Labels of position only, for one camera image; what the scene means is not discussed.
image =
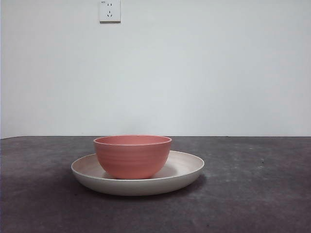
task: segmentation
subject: ceramic bowl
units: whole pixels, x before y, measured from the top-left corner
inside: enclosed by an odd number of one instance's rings
[[[119,135],[94,140],[98,162],[118,179],[147,179],[161,170],[172,139],[153,135]]]

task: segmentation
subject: electrical outlet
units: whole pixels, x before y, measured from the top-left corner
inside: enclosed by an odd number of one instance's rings
[[[102,0],[100,2],[99,22],[121,22],[120,0]]]

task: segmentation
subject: wall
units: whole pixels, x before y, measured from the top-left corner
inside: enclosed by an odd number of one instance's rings
[[[1,137],[311,136],[311,1],[1,1]]]

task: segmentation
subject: cream plate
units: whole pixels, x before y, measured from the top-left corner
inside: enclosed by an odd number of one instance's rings
[[[77,180],[97,192],[120,196],[145,196],[168,193],[194,182],[204,161],[192,154],[170,151],[164,167],[150,179],[118,180],[103,170],[96,154],[82,157],[71,164]]]

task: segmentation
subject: table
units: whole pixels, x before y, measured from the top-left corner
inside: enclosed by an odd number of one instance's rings
[[[193,184],[118,197],[79,184],[70,169],[95,136],[1,140],[2,233],[311,232],[311,137],[172,137],[204,159]]]

